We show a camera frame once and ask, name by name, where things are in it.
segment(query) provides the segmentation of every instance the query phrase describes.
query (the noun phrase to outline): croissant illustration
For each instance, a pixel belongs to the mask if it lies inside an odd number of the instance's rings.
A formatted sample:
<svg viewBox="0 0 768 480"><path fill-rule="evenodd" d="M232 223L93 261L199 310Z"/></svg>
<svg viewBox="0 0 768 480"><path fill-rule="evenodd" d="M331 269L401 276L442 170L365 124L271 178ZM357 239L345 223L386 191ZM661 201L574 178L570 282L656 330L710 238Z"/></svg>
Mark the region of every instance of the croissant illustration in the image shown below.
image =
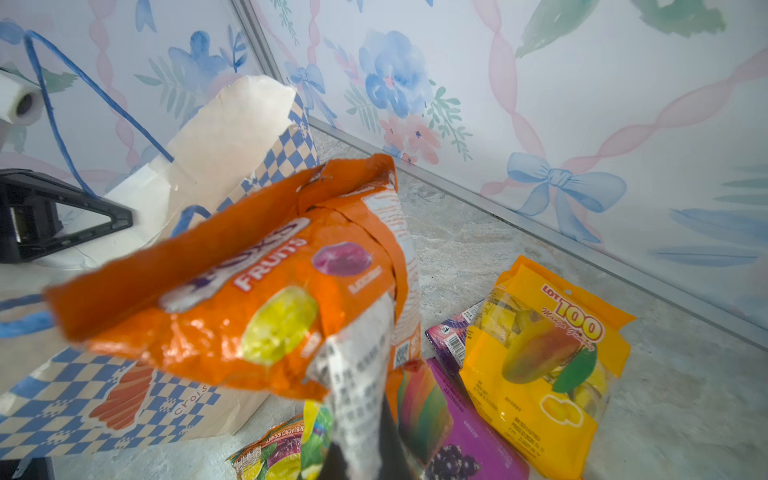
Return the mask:
<svg viewBox="0 0 768 480"><path fill-rule="evenodd" d="M104 403L93 409L88 417L103 422L113 430L121 430L134 423L149 392L153 371L151 366L137 362L120 378Z"/></svg>

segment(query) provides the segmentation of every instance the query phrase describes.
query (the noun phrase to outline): orange candy bag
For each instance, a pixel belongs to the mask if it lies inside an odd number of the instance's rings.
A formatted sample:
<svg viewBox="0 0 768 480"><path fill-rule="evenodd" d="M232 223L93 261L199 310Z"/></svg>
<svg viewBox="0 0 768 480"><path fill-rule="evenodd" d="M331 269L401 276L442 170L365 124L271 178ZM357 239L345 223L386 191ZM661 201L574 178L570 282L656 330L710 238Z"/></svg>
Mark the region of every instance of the orange candy bag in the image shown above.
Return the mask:
<svg viewBox="0 0 768 480"><path fill-rule="evenodd" d="M46 300L96 353L295 399L330 392L358 473L378 468L386 373L421 352L415 251L381 154L299 172Z"/></svg>

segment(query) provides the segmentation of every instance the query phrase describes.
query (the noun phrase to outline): paper shopping bag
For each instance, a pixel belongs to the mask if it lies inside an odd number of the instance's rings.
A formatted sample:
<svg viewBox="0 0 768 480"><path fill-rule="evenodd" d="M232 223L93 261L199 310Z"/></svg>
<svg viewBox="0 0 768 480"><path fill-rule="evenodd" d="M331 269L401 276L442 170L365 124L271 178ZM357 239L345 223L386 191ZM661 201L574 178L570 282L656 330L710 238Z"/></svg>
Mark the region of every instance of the paper shopping bag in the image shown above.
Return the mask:
<svg viewBox="0 0 768 480"><path fill-rule="evenodd" d="M0 275L18 280L0 291L0 459L231 434L266 398L82 353L54 329L25 330L24 319L45 311L38 293L50 281L193 228L245 195L318 164L296 90L267 77L244 77L224 88L167 149L174 162L158 156L105 196L134 211L134 227L35 263L0 266Z"/></svg>

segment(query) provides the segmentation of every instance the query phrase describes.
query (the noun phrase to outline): blue checkered pattern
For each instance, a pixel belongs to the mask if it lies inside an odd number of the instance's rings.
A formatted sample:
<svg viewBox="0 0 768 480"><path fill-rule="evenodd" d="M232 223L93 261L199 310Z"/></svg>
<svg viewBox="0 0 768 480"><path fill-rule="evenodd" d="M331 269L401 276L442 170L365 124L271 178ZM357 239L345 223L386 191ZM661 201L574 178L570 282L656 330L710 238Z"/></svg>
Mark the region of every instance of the blue checkered pattern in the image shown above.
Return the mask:
<svg viewBox="0 0 768 480"><path fill-rule="evenodd" d="M219 205L222 211L248 194L275 184L296 172L316 167L320 164L317 150L310 134L310 121L304 111L301 97L297 94L288 114L293 122L275 141L272 149L266 153L261 164L250 178L243 180L227 199Z"/></svg>
<svg viewBox="0 0 768 480"><path fill-rule="evenodd" d="M133 365L130 360L72 348L53 357L0 396L0 459L177 442L221 397L214 387L154 370L130 426L114 431L88 418ZM181 408L184 400L187 406Z"/></svg>

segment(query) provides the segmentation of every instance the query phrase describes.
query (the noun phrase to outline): marble floor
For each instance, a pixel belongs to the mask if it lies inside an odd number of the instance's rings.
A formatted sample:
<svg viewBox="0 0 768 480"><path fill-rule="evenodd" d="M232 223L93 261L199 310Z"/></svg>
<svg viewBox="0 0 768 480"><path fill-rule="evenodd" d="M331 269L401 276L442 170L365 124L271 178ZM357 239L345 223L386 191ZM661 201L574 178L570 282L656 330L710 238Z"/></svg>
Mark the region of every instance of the marble floor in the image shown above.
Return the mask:
<svg viewBox="0 0 768 480"><path fill-rule="evenodd" d="M323 159L365 156L313 135ZM637 316L622 330L632 354L585 480L768 478L767 352L407 174L399 182L419 255L425 328L479 301L520 255ZM56 479L234 479L226 457L300 410L272 396L236 435L55 458Z"/></svg>

